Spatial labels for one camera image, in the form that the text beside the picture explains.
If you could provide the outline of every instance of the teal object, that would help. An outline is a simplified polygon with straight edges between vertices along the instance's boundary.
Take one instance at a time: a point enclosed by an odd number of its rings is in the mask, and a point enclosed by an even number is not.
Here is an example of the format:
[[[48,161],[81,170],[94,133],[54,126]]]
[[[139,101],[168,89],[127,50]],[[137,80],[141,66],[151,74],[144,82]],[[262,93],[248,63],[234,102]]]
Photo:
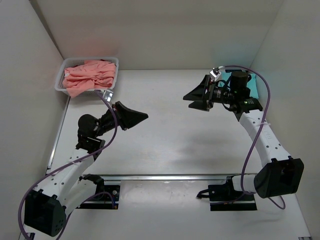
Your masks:
[[[259,99],[257,84],[256,84],[256,75],[255,74],[250,74],[250,75],[251,75],[251,80],[246,85],[250,89],[250,97]],[[231,76],[231,72],[223,72],[221,76],[223,80],[227,81],[228,78]],[[224,86],[224,83],[219,82],[218,87],[223,87],[223,86]]]

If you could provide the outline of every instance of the laundry basket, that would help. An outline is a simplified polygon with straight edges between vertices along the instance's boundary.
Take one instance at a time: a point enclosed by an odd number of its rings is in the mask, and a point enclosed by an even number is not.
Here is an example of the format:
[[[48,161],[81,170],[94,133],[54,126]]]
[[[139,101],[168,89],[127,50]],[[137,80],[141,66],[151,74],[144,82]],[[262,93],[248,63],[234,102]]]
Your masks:
[[[111,90],[115,87],[116,82],[117,82],[118,69],[119,69],[118,58],[113,57],[113,56],[69,57],[63,61],[62,65],[60,67],[59,73],[56,76],[55,85],[54,85],[55,90],[60,91],[60,92],[64,92],[65,94],[67,94],[69,96],[67,89],[63,85],[63,81],[65,79],[65,69],[70,68],[70,67],[76,67],[79,65],[83,65],[83,64],[85,64],[85,60],[105,60],[105,61],[108,61],[108,62],[115,64],[116,68],[115,68],[113,84],[111,87],[109,87],[107,89]],[[96,95],[94,93],[94,91],[95,91],[95,89],[88,89],[88,90],[84,91],[83,93],[79,94],[78,96],[83,97],[83,96]]]

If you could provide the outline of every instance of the pink cloth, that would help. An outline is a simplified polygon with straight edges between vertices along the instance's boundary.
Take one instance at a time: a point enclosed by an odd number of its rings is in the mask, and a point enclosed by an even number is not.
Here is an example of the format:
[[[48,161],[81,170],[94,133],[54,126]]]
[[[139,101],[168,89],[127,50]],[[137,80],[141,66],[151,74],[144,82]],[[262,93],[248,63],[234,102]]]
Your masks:
[[[114,83],[116,65],[102,60],[86,60],[84,65],[64,70],[63,86],[71,98],[88,89],[107,89]]]

